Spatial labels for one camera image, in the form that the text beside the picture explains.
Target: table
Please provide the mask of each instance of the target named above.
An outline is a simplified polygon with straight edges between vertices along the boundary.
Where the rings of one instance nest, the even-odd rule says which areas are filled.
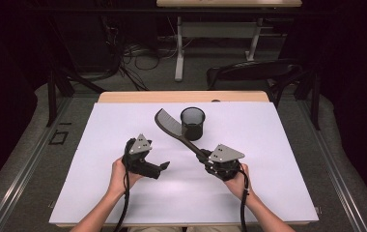
[[[158,91],[100,96],[49,222],[78,223],[106,191],[111,162],[124,152],[128,139],[142,132],[153,141],[147,161],[171,164],[158,180],[144,178],[133,187],[124,226],[239,224],[239,200],[154,122],[161,107],[177,119],[187,106],[201,107],[207,115],[196,146],[213,150],[225,141],[247,151],[241,161],[249,164],[252,185],[268,207],[289,223],[318,220],[276,109],[264,92]],[[121,199],[106,224],[118,222],[123,205]],[[257,222],[248,210],[245,218],[249,224]]]
[[[296,8],[301,6],[301,0],[157,0],[156,4],[165,8]],[[262,23],[262,18],[256,22],[183,22],[178,16],[175,80],[183,80],[183,37],[252,38],[251,46],[245,53],[246,60],[253,61]]]

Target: robotic hand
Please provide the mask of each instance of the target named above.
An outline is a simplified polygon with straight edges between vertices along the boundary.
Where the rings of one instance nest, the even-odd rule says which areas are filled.
[[[244,158],[244,154],[230,147],[219,144],[213,152],[201,149],[204,156],[196,155],[196,158],[205,165],[205,170],[222,181],[233,179],[240,170],[238,159]]]
[[[157,179],[160,172],[168,167],[169,161],[161,164],[160,166],[146,162],[145,157],[152,149],[151,143],[152,141],[147,140],[143,134],[139,134],[136,139],[131,138],[127,142],[122,161],[128,171]]]

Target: forearm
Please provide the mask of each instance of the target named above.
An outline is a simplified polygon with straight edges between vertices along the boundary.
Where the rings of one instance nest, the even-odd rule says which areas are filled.
[[[123,196],[123,192],[106,193],[97,206],[83,218],[71,231],[100,231],[112,209],[117,204],[118,200]]]
[[[259,221],[265,232],[295,231],[275,215],[253,191],[246,198],[246,206]]]

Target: gray floor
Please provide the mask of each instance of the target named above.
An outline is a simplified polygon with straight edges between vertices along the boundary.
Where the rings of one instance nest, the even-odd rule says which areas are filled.
[[[256,58],[276,57],[281,42],[279,38],[262,38]],[[190,43],[185,49],[183,82],[174,80],[174,58],[160,60],[158,66],[150,71],[140,71],[133,63],[127,66],[135,70],[151,90],[205,90],[206,70],[243,61],[248,46],[245,41],[231,40],[196,40]],[[153,64],[155,60],[148,57],[137,60],[141,68]],[[111,91],[134,90],[130,81],[118,74],[96,83]],[[0,231],[69,230],[48,224],[48,219],[89,113],[98,98],[80,84],[74,83],[74,88],[77,93],[74,98],[60,98],[61,114],[51,129],[45,127],[48,117],[46,86],[36,92],[39,103],[32,122],[0,172]],[[332,104],[321,98],[322,130],[315,131],[307,120],[306,102],[295,101],[291,93],[286,93],[280,103],[279,116],[313,202],[322,211],[319,222],[297,226],[296,230],[367,231],[367,188],[341,147]],[[56,130],[69,133],[64,145],[49,145]],[[256,226],[250,229],[260,231]]]

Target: wooden table edge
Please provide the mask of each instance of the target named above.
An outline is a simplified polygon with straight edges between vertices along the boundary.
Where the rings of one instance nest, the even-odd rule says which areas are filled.
[[[133,91],[104,92],[98,103],[269,102],[264,91]]]

